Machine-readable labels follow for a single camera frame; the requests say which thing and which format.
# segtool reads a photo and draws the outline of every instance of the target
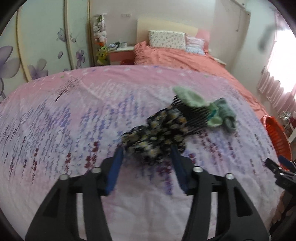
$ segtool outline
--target laundry basket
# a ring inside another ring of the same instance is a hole
[[[266,129],[270,140],[274,146],[277,156],[282,155],[289,161],[292,160],[292,152],[290,143],[283,127],[272,116],[265,115],[261,118],[261,122]]]

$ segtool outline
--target purple flower print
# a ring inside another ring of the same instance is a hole
[[[44,69],[46,64],[46,60],[41,58],[38,60],[36,68],[33,65],[28,65],[32,80],[39,79],[48,75],[48,70]]]
[[[58,59],[60,59],[63,56],[63,51],[59,52],[59,55],[57,56]]]
[[[85,62],[85,57],[83,55],[84,55],[83,50],[81,50],[80,52],[79,51],[76,52],[76,59],[78,59],[76,64],[77,67],[81,67],[81,63]]]
[[[4,98],[4,83],[2,79],[10,79],[14,77],[20,69],[19,58],[12,58],[8,60],[12,51],[13,47],[9,45],[0,48],[0,82],[2,85],[2,88],[0,89],[0,95],[2,95]]]

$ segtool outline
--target nightstand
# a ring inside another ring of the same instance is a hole
[[[109,58],[111,65],[120,64],[122,60],[125,59],[135,59],[135,54],[133,52],[134,46],[128,46],[126,48],[118,48],[116,50],[109,50]]]
[[[218,63],[220,63],[224,68],[226,67],[226,63],[223,62],[222,60],[218,59],[218,58],[214,58]]]

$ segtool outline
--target wooden headboard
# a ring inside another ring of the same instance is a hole
[[[142,41],[149,41],[148,30],[183,32],[195,37],[198,28],[157,18],[139,18],[137,23],[137,43]]]

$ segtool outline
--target light switch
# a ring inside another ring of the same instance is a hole
[[[123,13],[123,14],[121,14],[121,17],[123,17],[123,18],[130,18],[131,17],[131,13]]]

